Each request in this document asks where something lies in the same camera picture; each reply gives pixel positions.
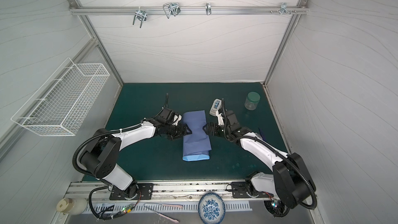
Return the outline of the light blue wrapping paper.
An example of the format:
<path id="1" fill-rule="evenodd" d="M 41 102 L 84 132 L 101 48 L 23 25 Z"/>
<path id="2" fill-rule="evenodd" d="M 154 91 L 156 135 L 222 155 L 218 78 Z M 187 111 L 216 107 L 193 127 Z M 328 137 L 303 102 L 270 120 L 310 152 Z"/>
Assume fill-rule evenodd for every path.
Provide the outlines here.
<path id="1" fill-rule="evenodd" d="M 186 112 L 182 115 L 182 122 L 192 132 L 183 137 L 183 161 L 209 160 L 211 143 L 209 136 L 203 130 L 207 124 L 205 111 Z"/>

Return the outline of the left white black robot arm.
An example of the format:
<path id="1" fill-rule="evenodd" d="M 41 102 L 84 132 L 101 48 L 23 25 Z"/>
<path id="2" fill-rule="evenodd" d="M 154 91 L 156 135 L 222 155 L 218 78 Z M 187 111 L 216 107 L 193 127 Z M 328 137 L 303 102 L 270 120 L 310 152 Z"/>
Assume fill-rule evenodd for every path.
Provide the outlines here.
<path id="1" fill-rule="evenodd" d="M 182 115 L 169 108 L 168 100 L 167 94 L 161 110 L 151 118 L 144 118 L 139 124 L 112 131 L 97 130 L 75 151 L 75 170 L 119 189 L 123 198 L 134 198 L 138 192 L 137 182 L 117 165 L 119 152 L 155 136 L 164 136 L 173 141 L 192 133 L 188 125 L 182 122 Z"/>

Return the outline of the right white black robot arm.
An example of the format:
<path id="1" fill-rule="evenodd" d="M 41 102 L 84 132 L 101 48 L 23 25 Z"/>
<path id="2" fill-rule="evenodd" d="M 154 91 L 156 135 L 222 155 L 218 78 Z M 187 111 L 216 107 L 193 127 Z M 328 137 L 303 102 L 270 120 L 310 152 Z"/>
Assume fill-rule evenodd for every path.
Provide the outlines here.
<path id="1" fill-rule="evenodd" d="M 206 134 L 225 138 L 262 161 L 272 172 L 276 195 L 288 208 L 298 205 L 315 210 L 318 201 L 316 185 L 303 158 L 286 153 L 264 141 L 261 135 L 242 126 L 233 111 L 227 111 L 224 99 L 216 99 L 211 110 L 217 122 L 203 126 Z"/>

